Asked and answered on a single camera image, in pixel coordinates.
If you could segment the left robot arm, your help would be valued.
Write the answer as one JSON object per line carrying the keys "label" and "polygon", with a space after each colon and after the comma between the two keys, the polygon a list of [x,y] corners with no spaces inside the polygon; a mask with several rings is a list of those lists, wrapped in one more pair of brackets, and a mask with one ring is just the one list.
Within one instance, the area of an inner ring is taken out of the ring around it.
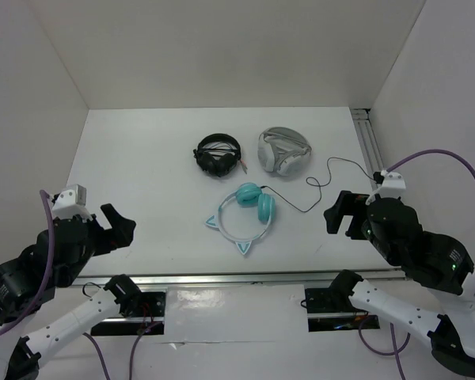
{"label": "left robot arm", "polygon": [[69,287],[94,256],[128,247],[135,221],[124,218],[110,203],[101,206],[110,228],[95,215],[54,218],[45,207],[47,229],[19,257],[0,265],[0,379],[34,379],[41,363],[61,344],[85,334],[107,317],[137,312],[141,291],[127,275],[113,276],[94,296],[65,317],[40,330],[25,325],[59,288]]}

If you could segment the teal cat-ear headphones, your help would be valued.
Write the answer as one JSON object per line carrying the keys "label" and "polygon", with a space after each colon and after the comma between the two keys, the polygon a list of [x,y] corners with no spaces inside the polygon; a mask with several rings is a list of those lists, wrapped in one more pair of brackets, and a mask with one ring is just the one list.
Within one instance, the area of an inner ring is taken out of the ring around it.
{"label": "teal cat-ear headphones", "polygon": [[[252,237],[240,238],[229,234],[221,222],[223,208],[230,202],[236,201],[240,207],[255,207],[258,220],[264,228]],[[225,239],[232,242],[242,256],[246,256],[253,243],[261,239],[268,231],[270,225],[276,217],[275,199],[263,192],[262,187],[255,183],[248,182],[240,185],[235,192],[230,193],[218,205],[216,212],[205,219],[206,227],[217,230]]]}

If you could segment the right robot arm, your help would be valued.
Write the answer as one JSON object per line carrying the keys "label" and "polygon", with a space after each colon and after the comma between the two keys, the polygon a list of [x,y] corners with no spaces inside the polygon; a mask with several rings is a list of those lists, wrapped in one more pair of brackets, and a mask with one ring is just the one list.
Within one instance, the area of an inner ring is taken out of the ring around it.
{"label": "right robot arm", "polygon": [[343,218],[351,217],[346,236],[370,242],[388,264],[429,291],[440,311],[393,297],[350,270],[332,281],[332,306],[365,310],[397,325],[430,348],[447,370],[475,378],[475,266],[465,246],[448,235],[426,231],[416,211],[400,199],[367,198],[340,192],[324,213],[328,233],[336,234]]}

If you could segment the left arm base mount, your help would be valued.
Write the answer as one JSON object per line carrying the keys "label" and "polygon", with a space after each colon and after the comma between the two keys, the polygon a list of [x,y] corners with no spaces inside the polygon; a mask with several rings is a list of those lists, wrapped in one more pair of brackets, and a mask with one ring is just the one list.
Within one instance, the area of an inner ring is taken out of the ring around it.
{"label": "left arm base mount", "polygon": [[146,291],[127,317],[118,314],[91,328],[92,336],[138,336],[150,325],[146,335],[160,336],[165,330],[165,291]]}

